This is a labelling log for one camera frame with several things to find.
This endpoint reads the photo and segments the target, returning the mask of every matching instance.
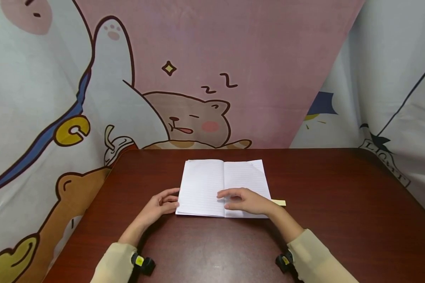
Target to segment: paw print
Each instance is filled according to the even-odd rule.
[[[117,41],[118,39],[120,39],[120,34],[118,33],[121,31],[120,27],[115,27],[113,24],[111,24],[108,27],[104,26],[104,29],[109,31],[107,35],[111,40]]]

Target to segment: yellow sticky note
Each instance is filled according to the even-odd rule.
[[[138,256],[137,259],[135,260],[135,264],[138,266],[142,266],[144,260],[145,259],[143,257]]]
[[[284,200],[272,200],[272,202],[278,204],[279,206],[286,206],[286,202]]]

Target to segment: lined paper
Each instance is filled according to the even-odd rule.
[[[224,162],[221,160],[188,160],[185,162],[179,191],[178,215],[227,218],[266,218],[224,208],[229,199],[217,199],[224,188],[246,187],[271,199],[264,175],[263,161]]]
[[[255,193],[271,199],[266,176],[264,175],[263,161],[225,162],[224,163],[224,187],[245,187]],[[244,211],[232,211],[225,209],[227,218],[267,218],[265,215],[254,215]]]
[[[224,199],[216,198],[217,192],[223,189],[223,161],[186,161],[176,214],[224,217]]]

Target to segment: sparkle symbol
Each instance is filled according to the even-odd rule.
[[[162,67],[162,70],[169,76],[171,77],[173,72],[176,71],[176,67],[172,65],[172,63],[170,61],[167,61],[167,63],[165,63],[165,65]]]

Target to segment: pink backdrop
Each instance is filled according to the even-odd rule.
[[[107,15],[123,22],[140,92],[223,99],[230,141],[287,148],[364,1],[77,2],[92,31]],[[161,69],[167,61],[177,68],[171,76]],[[238,86],[225,86],[221,73]]]

